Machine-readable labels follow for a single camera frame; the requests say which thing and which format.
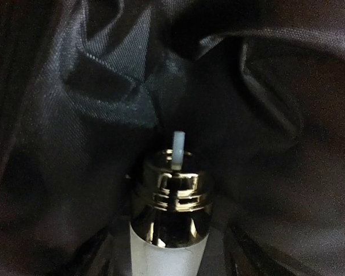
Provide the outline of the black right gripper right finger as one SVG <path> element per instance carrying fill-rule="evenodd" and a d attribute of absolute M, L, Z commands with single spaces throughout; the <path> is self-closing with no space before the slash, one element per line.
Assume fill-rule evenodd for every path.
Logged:
<path fill-rule="evenodd" d="M 223 234 L 227 275 L 276 275 L 274 261 L 237 223 L 213 223 Z"/>

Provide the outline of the pale yellow hard-shell suitcase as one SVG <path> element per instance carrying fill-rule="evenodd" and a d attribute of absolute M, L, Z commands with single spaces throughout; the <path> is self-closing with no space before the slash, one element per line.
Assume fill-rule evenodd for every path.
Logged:
<path fill-rule="evenodd" d="M 276 275 L 345 275 L 345 1 L 0 1 L 0 275 L 75 275 L 186 134 Z"/>

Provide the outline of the frosted gold-collar spray bottle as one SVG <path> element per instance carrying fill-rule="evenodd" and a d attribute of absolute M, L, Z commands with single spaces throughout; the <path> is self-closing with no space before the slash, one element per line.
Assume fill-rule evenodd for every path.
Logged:
<path fill-rule="evenodd" d="M 185 151 L 185 133 L 149 157 L 132 193 L 132 275 L 197 275 L 209 236 L 213 181 Z"/>

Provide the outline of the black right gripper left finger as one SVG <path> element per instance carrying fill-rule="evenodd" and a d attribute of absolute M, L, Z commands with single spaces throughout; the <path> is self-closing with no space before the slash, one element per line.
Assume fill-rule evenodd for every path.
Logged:
<path fill-rule="evenodd" d="M 83 245 L 75 275 L 131 275 L 130 242 L 127 229 L 99 231 Z"/>

